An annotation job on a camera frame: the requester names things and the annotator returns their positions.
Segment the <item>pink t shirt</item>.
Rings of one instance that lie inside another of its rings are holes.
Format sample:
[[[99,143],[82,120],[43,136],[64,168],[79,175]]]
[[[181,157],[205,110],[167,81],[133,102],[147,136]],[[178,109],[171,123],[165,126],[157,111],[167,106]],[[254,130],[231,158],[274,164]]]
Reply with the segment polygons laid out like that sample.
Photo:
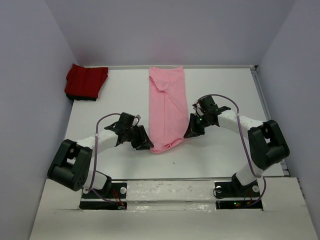
[[[182,143],[189,125],[185,72],[182,66],[170,69],[151,67],[149,73],[148,135],[154,154]]]

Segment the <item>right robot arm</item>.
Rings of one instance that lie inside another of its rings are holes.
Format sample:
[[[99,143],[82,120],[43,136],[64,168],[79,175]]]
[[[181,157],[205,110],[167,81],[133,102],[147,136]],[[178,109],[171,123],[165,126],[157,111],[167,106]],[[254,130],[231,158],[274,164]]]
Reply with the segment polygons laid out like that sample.
[[[247,164],[233,174],[231,181],[217,183],[213,193],[217,199],[241,198],[253,191],[258,179],[275,164],[290,154],[289,147],[280,126],[274,120],[259,121],[240,114],[239,107],[219,107],[214,101],[215,94],[199,98],[190,114],[185,139],[205,134],[205,129],[217,126],[239,134],[247,158]]]

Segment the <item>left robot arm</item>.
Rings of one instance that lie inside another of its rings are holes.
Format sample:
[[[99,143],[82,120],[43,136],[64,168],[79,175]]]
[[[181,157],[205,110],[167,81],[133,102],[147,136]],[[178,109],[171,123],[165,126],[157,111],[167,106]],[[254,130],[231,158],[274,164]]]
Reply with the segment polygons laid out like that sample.
[[[135,150],[150,150],[154,144],[149,139],[140,116],[126,112],[116,113],[118,120],[100,130],[100,123],[108,118],[100,118],[95,125],[93,136],[73,141],[61,142],[47,172],[47,177],[66,188],[85,194],[93,192],[105,199],[112,190],[110,176],[98,172],[98,154],[130,143]]]

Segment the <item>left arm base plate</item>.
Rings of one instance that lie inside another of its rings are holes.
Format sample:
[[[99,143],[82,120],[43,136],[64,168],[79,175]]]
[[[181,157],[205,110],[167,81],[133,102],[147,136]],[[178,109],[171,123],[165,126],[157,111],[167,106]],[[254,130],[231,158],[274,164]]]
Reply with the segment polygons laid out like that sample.
[[[115,181],[108,193],[103,193],[101,190],[82,193],[79,208],[81,210],[125,211],[128,205],[127,191],[127,182]]]

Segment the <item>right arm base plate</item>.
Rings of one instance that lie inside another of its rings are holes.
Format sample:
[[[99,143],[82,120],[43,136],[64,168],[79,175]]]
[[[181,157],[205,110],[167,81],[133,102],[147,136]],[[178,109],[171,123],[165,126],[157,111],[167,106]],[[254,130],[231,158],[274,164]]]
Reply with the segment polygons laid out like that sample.
[[[214,183],[213,196],[216,199],[215,208],[217,210],[237,210],[237,209],[263,209],[262,200],[253,204],[261,196],[258,182],[254,181],[242,190],[232,190],[231,182],[217,181]]]

